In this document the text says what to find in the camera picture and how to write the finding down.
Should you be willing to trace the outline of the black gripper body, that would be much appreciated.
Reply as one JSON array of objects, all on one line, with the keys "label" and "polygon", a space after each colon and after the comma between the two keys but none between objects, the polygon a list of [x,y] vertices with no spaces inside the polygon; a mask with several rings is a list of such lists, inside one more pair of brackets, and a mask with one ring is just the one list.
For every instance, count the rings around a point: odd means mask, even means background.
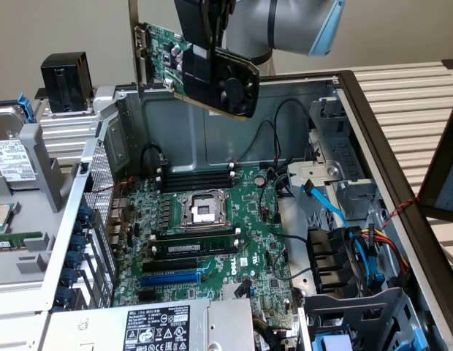
[{"label": "black gripper body", "polygon": [[201,48],[220,47],[227,28],[227,1],[175,0],[185,39]]}]

